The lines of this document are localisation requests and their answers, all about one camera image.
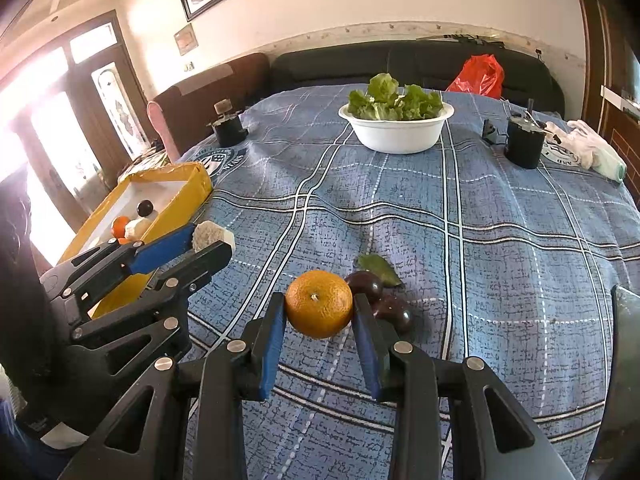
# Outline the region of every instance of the couch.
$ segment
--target couch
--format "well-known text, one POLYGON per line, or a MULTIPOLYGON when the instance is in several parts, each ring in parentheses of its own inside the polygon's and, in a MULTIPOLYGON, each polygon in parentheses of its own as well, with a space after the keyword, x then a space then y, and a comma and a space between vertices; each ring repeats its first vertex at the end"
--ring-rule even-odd
POLYGON ((367 83, 389 72, 400 84, 445 90, 470 56, 494 54, 504 68, 502 97, 535 109, 564 115, 564 95, 548 68, 536 57, 501 43, 472 41, 372 41, 283 54, 273 63, 254 53, 195 74, 158 94, 147 107, 168 156, 177 160, 210 134, 218 118, 213 105, 229 98, 243 110, 271 94, 314 85, 367 83))

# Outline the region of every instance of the bowl of lettuce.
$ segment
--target bowl of lettuce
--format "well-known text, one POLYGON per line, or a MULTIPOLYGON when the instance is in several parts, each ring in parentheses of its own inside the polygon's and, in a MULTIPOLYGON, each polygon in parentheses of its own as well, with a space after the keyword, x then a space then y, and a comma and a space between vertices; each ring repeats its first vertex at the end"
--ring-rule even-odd
POLYGON ((389 74, 378 74, 369 82, 365 94, 353 90, 349 103, 338 111, 347 119, 358 140, 382 153, 418 153, 433 146, 444 122, 454 109, 443 103, 438 92, 425 92, 418 85, 407 85, 400 95, 398 81, 389 74))

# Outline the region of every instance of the yellow box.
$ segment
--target yellow box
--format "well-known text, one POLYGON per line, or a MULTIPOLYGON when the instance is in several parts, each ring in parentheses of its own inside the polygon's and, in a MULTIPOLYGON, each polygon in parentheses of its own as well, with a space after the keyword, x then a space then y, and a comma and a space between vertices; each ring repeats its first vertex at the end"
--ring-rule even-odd
MULTIPOLYGON (((89 216, 66 248, 60 262, 86 251, 95 245, 97 238, 100 243, 111 238, 113 220, 122 215, 135 218, 136 205, 144 198, 149 198, 158 211, 158 216, 142 237, 143 242, 149 243, 191 220, 211 190, 211 179, 199 162, 171 164, 129 175, 89 216)), ((102 299, 93 317, 137 299, 150 277, 151 274, 129 276, 102 299)))

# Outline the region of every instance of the black sofa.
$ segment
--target black sofa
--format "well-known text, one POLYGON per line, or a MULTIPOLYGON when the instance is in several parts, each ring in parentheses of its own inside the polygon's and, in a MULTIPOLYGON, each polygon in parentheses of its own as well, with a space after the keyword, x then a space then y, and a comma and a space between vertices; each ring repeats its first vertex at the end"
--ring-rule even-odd
POLYGON ((368 83, 389 72, 400 84, 446 90, 471 56, 494 54, 504 68, 502 97, 564 116, 564 94, 548 68, 536 57, 500 44, 469 41, 372 41, 283 54, 271 65, 269 93, 302 86, 368 83))

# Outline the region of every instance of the bowl rim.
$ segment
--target bowl rim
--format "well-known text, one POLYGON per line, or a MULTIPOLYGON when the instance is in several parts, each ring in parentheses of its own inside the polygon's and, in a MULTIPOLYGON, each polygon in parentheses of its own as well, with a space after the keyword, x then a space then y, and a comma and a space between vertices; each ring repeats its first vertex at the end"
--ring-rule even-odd
POLYGON ((450 105, 449 103, 446 102, 442 102, 442 110, 444 111, 443 115, 439 115, 437 117, 434 117, 433 119, 420 119, 418 121, 388 121, 388 120, 372 120, 372 119, 361 119, 359 117, 355 117, 354 115, 352 115, 351 113, 349 113, 347 111, 347 108, 349 107, 349 103, 343 105, 340 107, 340 109, 338 110, 338 115, 340 117, 342 117, 343 119, 347 119, 348 121, 360 121, 363 123, 370 123, 370 124, 431 124, 431 123, 437 123, 439 121, 446 121, 447 119, 449 119, 453 113, 455 112, 455 109, 452 105, 450 105))

